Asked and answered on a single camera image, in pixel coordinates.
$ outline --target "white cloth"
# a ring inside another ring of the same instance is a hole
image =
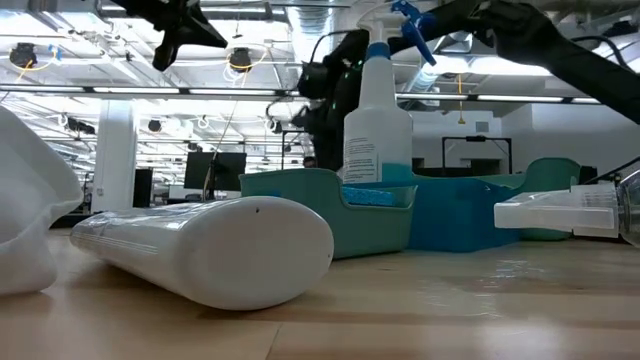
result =
[[[78,178],[2,106],[0,168],[0,295],[43,290],[56,279],[46,234],[82,202]]]

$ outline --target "white pillar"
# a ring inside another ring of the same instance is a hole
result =
[[[133,207],[138,121],[128,100],[103,100],[91,211]]]

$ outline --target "wooden table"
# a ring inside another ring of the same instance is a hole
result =
[[[71,247],[58,281],[0,299],[1,359],[640,359],[640,250],[521,243],[338,261],[303,296],[231,313]]]

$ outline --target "clear plastic container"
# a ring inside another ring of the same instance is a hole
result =
[[[640,247],[640,171],[613,183],[523,193],[494,207],[498,228],[543,228],[618,237]]]
[[[640,247],[640,171],[636,171],[618,186],[620,234]]]

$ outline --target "ceiling light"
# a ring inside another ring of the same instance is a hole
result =
[[[202,8],[202,12],[203,13],[207,13],[207,12],[233,12],[233,13],[264,13],[264,8],[228,8],[228,7],[223,7],[223,8],[216,8],[216,7],[203,7]],[[274,14],[277,15],[284,15],[284,10],[272,10],[272,12]]]
[[[561,102],[562,97],[555,96],[511,96],[511,95],[479,95],[480,101],[504,101],[504,102]]]
[[[640,72],[640,58],[633,60],[628,65],[631,69],[633,69],[633,71]]]
[[[25,92],[84,92],[80,86],[0,85],[2,91]]]
[[[275,96],[273,90],[242,90],[242,89],[190,89],[193,95],[246,95],[246,96]]]
[[[496,56],[479,57],[473,60],[469,68],[469,72],[481,75],[551,75],[551,73],[543,67],[518,64]]]
[[[114,94],[179,94],[178,88],[141,88],[141,87],[96,87],[98,93]]]
[[[122,6],[117,5],[104,5],[100,10],[102,11],[124,11]]]
[[[438,93],[430,93],[430,94],[411,94],[404,93],[398,94],[398,99],[402,100],[458,100],[464,101],[467,100],[467,95],[461,94],[438,94]]]
[[[574,104],[600,104],[600,101],[591,98],[575,98],[571,102]]]
[[[469,72],[469,64],[461,57],[449,57],[442,55],[433,56],[437,63],[435,66],[431,64],[425,64],[422,67],[422,72],[425,74],[464,74]]]

